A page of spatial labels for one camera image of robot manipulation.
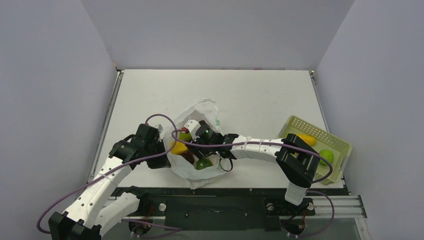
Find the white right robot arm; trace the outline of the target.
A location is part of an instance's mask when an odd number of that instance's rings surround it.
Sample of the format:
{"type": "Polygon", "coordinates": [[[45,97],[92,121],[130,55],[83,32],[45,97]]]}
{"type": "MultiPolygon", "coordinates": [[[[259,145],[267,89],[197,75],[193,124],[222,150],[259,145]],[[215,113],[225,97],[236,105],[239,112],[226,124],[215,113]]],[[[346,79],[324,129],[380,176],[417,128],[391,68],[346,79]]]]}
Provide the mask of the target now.
{"type": "Polygon", "coordinates": [[[294,214],[302,207],[321,159],[298,135],[289,133],[285,138],[277,139],[259,139],[235,133],[223,135],[204,120],[193,119],[188,120],[183,129],[191,135],[187,147],[199,159],[216,155],[220,161],[256,159],[278,164],[289,181],[282,199],[283,209],[294,214]]]}

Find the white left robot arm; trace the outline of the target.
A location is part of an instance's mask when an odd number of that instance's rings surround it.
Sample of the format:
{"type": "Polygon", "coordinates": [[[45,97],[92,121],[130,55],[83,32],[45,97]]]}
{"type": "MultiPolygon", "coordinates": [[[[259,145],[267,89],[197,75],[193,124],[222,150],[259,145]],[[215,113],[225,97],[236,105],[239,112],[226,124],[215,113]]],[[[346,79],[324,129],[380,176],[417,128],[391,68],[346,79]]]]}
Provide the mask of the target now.
{"type": "Polygon", "coordinates": [[[161,125],[141,123],[136,133],[116,142],[103,166],[81,195],[63,213],[48,220],[53,240],[100,240],[114,225],[131,213],[143,215],[149,209],[148,194],[130,187],[121,197],[104,206],[119,183],[144,158],[152,169],[168,168],[170,162],[160,138],[161,125]]]}

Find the green halved fake fruit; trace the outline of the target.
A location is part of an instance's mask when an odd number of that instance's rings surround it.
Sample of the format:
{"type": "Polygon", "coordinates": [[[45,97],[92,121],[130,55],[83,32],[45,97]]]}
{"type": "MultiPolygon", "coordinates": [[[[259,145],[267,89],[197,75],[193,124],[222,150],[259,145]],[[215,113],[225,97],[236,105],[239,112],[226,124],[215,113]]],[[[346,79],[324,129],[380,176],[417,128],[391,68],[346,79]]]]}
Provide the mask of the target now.
{"type": "Polygon", "coordinates": [[[212,161],[211,161],[209,158],[204,157],[204,158],[199,159],[199,160],[195,163],[195,169],[196,169],[196,170],[203,170],[203,169],[205,169],[205,168],[212,167],[213,165],[214,165],[214,164],[212,163],[212,161]]]}

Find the yellow fake fruit in bag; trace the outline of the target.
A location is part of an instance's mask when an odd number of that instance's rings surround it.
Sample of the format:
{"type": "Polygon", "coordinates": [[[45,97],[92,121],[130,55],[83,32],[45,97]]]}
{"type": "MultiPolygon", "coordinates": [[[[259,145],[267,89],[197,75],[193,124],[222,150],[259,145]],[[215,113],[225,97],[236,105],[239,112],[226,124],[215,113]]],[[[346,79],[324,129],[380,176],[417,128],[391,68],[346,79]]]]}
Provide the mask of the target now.
{"type": "Polygon", "coordinates": [[[170,146],[171,146],[170,153],[174,155],[184,155],[189,151],[186,145],[180,141],[173,141],[170,144],[170,146]]]}

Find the yellow fake mango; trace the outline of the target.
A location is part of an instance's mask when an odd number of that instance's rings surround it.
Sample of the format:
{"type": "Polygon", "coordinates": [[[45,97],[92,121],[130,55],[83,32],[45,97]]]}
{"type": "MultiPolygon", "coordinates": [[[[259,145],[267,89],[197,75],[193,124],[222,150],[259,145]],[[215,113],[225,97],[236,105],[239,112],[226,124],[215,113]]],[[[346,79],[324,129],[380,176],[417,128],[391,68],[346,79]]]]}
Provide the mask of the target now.
{"type": "Polygon", "coordinates": [[[299,133],[297,136],[311,147],[317,144],[317,139],[311,135],[299,133]]]}

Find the green fake apple in basket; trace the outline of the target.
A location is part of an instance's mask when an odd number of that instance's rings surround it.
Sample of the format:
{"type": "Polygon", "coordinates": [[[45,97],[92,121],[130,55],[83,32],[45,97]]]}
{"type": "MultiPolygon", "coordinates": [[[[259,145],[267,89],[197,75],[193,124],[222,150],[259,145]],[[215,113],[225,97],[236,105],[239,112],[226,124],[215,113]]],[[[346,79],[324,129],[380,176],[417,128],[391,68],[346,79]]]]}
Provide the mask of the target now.
{"type": "Polygon", "coordinates": [[[320,156],[325,158],[331,165],[334,162],[334,153],[329,149],[323,149],[319,152],[320,156]]]}

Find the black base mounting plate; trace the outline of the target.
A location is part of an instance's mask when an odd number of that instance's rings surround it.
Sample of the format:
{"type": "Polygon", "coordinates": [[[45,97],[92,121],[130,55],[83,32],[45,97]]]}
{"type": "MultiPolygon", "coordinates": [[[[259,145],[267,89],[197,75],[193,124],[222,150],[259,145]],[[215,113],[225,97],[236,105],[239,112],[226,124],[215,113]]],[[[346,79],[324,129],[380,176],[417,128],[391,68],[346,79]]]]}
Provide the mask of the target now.
{"type": "Polygon", "coordinates": [[[130,217],[163,220],[185,231],[279,231],[281,223],[316,214],[313,200],[299,206],[284,200],[284,188],[153,188],[119,187],[109,198],[125,192],[142,195],[130,217]]]}

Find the yellow-green perforated plastic basket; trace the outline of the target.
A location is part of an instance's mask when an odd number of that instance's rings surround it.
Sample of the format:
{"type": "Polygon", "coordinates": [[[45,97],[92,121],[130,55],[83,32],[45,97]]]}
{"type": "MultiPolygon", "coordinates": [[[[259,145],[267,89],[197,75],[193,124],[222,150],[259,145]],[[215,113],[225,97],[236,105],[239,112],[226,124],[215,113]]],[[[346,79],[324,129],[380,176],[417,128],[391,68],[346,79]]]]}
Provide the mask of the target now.
{"type": "Polygon", "coordinates": [[[333,172],[320,183],[325,186],[332,186],[340,182],[353,149],[350,143],[295,115],[287,119],[279,131],[278,136],[284,138],[287,134],[305,135],[314,138],[315,144],[312,148],[317,153],[322,151],[326,151],[327,153],[332,152],[333,160],[331,161],[331,165],[333,172]]]}

